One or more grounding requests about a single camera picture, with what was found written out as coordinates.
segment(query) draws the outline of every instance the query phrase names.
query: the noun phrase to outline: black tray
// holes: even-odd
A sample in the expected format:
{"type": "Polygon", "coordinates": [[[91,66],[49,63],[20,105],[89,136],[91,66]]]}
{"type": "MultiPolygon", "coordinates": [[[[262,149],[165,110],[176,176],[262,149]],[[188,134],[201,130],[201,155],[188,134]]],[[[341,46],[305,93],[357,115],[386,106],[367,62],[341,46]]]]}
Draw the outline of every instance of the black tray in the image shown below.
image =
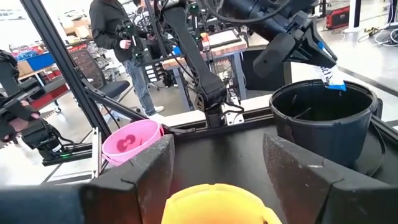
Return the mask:
{"type": "MultiPolygon", "coordinates": [[[[190,139],[175,143],[174,176],[170,194],[198,184],[231,184],[257,195],[285,223],[284,213],[276,197],[264,163],[262,152],[264,133],[276,136],[276,128],[263,128],[214,135],[205,139],[190,139]]],[[[386,142],[386,156],[375,179],[388,184],[398,183],[397,145],[386,142]]],[[[376,133],[369,131],[363,153],[357,161],[358,172],[377,167],[380,143],[376,133]]]]}

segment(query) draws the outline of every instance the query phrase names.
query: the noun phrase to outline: pink bucket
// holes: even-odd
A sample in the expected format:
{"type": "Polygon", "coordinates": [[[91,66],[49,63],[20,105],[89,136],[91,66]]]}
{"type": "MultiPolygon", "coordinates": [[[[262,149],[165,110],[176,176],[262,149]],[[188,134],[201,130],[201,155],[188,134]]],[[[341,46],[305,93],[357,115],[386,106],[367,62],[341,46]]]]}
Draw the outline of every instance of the pink bucket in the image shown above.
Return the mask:
{"type": "Polygon", "coordinates": [[[120,166],[163,135],[163,127],[156,121],[136,121],[110,135],[103,144],[102,153],[110,164],[120,166]]]}

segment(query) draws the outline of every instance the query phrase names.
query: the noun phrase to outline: yellow bucket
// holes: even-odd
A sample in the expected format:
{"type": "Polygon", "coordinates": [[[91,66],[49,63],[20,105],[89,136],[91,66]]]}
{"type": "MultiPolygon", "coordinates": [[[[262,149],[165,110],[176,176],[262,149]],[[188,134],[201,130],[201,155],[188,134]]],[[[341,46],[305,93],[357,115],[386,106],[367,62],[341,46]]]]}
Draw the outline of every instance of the yellow bucket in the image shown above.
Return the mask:
{"type": "Polygon", "coordinates": [[[260,198],[239,187],[203,184],[177,192],[165,206],[162,224],[281,224],[260,198]]]}

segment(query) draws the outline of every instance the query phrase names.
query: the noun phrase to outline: black bucket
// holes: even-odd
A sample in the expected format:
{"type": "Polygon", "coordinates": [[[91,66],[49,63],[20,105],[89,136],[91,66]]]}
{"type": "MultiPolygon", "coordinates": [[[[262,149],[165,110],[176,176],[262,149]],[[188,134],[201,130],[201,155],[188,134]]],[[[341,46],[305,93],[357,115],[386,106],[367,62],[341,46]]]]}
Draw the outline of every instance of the black bucket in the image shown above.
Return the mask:
{"type": "Polygon", "coordinates": [[[321,80],[284,86],[270,99],[278,135],[343,166],[361,155],[375,93],[352,82],[346,91],[329,90],[321,80]]]}

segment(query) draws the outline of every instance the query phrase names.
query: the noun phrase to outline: white sneaker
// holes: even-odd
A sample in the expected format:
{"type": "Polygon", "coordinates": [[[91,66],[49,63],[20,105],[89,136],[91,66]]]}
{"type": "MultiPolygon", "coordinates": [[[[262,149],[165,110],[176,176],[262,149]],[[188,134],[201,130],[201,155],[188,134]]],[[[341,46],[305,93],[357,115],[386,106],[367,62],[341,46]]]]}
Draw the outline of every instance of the white sneaker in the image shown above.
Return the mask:
{"type": "Polygon", "coordinates": [[[156,114],[154,114],[152,116],[148,116],[148,118],[153,120],[153,121],[156,121],[156,122],[158,122],[160,124],[163,124],[163,121],[164,121],[164,116],[162,116],[162,115],[160,115],[158,113],[156,113],[156,114]]]}
{"type": "Polygon", "coordinates": [[[155,106],[156,113],[160,113],[164,110],[164,106],[155,106]]]}

